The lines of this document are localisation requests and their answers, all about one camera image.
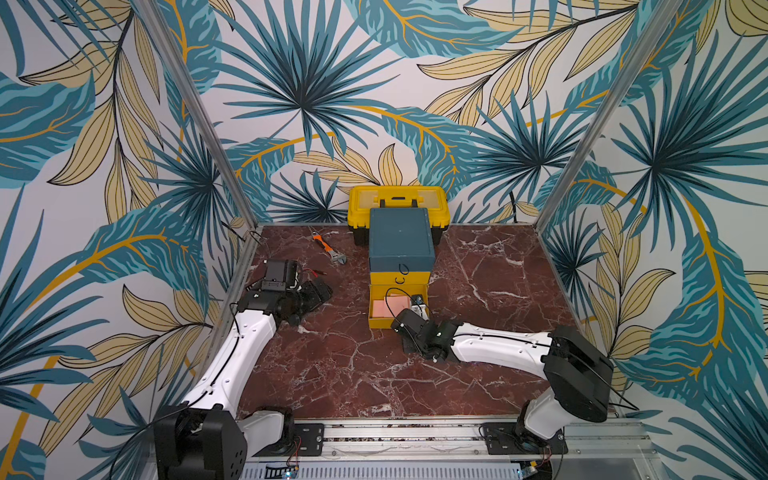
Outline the pink sticky note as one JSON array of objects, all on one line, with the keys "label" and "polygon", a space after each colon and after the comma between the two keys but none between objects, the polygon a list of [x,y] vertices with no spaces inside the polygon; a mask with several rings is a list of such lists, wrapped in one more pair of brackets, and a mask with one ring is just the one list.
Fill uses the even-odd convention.
[{"label": "pink sticky note", "polygon": [[398,315],[401,311],[412,306],[411,298],[405,295],[390,296],[388,302],[394,315]]},{"label": "pink sticky note", "polygon": [[372,318],[393,318],[395,314],[395,304],[385,299],[376,299],[372,303]]}]

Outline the teal yellow drawer cabinet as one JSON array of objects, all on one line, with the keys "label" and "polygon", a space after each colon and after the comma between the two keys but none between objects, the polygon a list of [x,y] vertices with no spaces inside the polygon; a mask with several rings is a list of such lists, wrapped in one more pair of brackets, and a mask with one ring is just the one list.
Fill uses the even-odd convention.
[{"label": "teal yellow drawer cabinet", "polygon": [[369,232],[369,312],[372,329],[387,329],[393,318],[372,318],[372,303],[390,296],[422,295],[435,264],[435,248],[427,211],[422,208],[377,208]]}]

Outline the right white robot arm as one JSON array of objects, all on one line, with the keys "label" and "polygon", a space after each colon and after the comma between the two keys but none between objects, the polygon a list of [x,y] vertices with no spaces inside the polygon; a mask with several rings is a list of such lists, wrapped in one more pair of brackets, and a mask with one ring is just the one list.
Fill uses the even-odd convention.
[{"label": "right white robot arm", "polygon": [[547,381],[516,420],[515,436],[522,440],[542,444],[574,422],[607,420],[614,367],[574,327],[516,333],[468,322],[436,323],[406,309],[391,328],[427,360],[492,364]]}]

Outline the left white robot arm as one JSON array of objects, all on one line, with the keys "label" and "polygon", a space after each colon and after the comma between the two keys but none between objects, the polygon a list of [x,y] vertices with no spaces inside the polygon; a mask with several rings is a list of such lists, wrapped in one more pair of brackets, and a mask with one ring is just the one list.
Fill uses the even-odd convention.
[{"label": "left white robot arm", "polygon": [[238,406],[278,328],[299,325],[332,298],[333,290],[295,260],[264,265],[263,276],[235,302],[231,330],[207,370],[152,427],[161,479],[238,479],[251,457],[294,455],[300,448],[290,409],[264,407],[241,419]]}]

